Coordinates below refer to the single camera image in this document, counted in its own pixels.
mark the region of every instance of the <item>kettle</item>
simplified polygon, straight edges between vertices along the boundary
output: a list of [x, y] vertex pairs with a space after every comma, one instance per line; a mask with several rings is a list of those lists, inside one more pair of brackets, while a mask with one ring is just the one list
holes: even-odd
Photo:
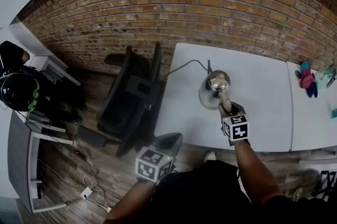
[[207, 62], [207, 77], [199, 88], [199, 100], [205, 108], [210, 110], [217, 110], [220, 103], [230, 114], [232, 111], [229, 93], [231, 80], [224, 71], [212, 71], [210, 60]]

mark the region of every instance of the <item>brick wall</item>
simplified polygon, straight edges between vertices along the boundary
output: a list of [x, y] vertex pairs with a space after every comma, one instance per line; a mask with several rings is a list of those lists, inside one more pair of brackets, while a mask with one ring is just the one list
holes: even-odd
[[132, 45], [169, 68], [178, 42], [218, 46], [300, 63], [332, 63], [336, 0], [31, 0], [19, 13], [29, 30], [71, 67], [98, 72]]

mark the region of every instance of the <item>electrical adapter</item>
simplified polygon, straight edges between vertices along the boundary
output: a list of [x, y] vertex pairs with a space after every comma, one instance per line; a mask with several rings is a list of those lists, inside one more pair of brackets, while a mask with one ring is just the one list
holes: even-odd
[[93, 191], [89, 187], [86, 187], [85, 190], [83, 190], [81, 193], [81, 196], [83, 199], [86, 199], [90, 196], [91, 193], [93, 193]]

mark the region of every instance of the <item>office chair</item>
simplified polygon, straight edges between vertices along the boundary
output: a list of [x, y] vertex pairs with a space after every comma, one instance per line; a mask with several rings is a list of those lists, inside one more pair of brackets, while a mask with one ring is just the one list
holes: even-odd
[[156, 43], [151, 66], [145, 57], [132, 52], [131, 46], [126, 48], [125, 55], [108, 55], [105, 63], [121, 66], [121, 71], [97, 114], [97, 128], [121, 140], [116, 153], [120, 157], [129, 152], [140, 139], [153, 134], [157, 116], [153, 111], [158, 113], [160, 96], [164, 90], [157, 81], [161, 46]]

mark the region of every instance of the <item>blue object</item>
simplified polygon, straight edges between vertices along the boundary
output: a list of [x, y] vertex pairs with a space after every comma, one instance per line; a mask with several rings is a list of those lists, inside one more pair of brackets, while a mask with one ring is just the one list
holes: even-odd
[[301, 72], [302, 72], [304, 69], [308, 69], [308, 68], [309, 68], [309, 63], [303, 62], [303, 63], [301, 64], [300, 70], [301, 70]]
[[331, 112], [331, 118], [334, 119], [335, 117], [337, 117], [337, 109], [332, 110]]

